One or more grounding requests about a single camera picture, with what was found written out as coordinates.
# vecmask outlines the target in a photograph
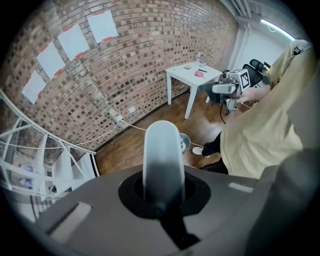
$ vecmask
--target wooden floor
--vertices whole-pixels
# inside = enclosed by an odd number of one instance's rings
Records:
[[[176,125],[180,133],[187,134],[192,143],[203,145],[213,141],[224,127],[220,118],[220,106],[213,106],[211,101],[207,104],[206,93],[197,93],[190,116],[185,120],[185,113],[190,93],[184,93],[172,101],[171,105],[164,105],[147,118],[136,124],[137,127],[147,129],[149,125],[159,120],[167,120]],[[233,119],[234,116],[225,116],[223,120]],[[142,165],[144,156],[143,130],[131,127],[111,143],[102,148],[96,155],[97,167],[101,175],[110,174],[129,167]],[[220,159],[216,153],[206,158],[192,153],[191,145],[183,153],[183,161],[187,166],[195,168],[214,163]]]

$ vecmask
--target electrical outlet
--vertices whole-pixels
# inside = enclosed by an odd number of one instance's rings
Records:
[[[123,117],[122,115],[118,115],[118,116],[116,117],[116,120],[117,120],[117,121],[122,120],[122,119],[124,119],[124,117]]]
[[[109,113],[110,113],[110,115],[113,116],[113,117],[115,117],[115,116],[118,114],[113,108],[111,108],[111,109],[109,110]]]
[[[129,108],[129,112],[130,112],[130,113],[133,113],[133,112],[135,112],[135,111],[136,111],[136,108],[135,108],[134,106]]]

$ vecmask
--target ceiling light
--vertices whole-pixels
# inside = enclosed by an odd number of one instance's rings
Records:
[[[289,38],[291,41],[296,40],[292,35],[290,35],[289,33],[287,33],[286,31],[284,31],[283,29],[281,29],[280,27],[262,19],[261,23],[268,25],[269,27],[272,27],[273,29],[279,31],[281,34],[285,35],[287,38]]]

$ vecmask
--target beige shirt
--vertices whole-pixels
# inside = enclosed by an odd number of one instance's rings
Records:
[[[221,157],[230,175],[259,179],[265,167],[303,148],[287,110],[312,79],[317,58],[310,49],[291,60],[298,42],[290,43],[270,68],[271,92],[221,132]]]

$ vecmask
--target white paper sheet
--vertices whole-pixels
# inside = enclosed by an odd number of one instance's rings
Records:
[[[59,75],[65,66],[53,42],[44,46],[36,59],[50,79]]]
[[[100,11],[87,17],[97,43],[106,42],[118,35],[110,10]]]
[[[46,83],[43,81],[41,76],[37,73],[37,71],[33,71],[30,79],[26,82],[22,94],[27,97],[27,99],[35,104],[38,95],[45,88]]]
[[[80,58],[89,49],[79,24],[65,29],[62,34],[58,35],[58,39],[70,61]]]

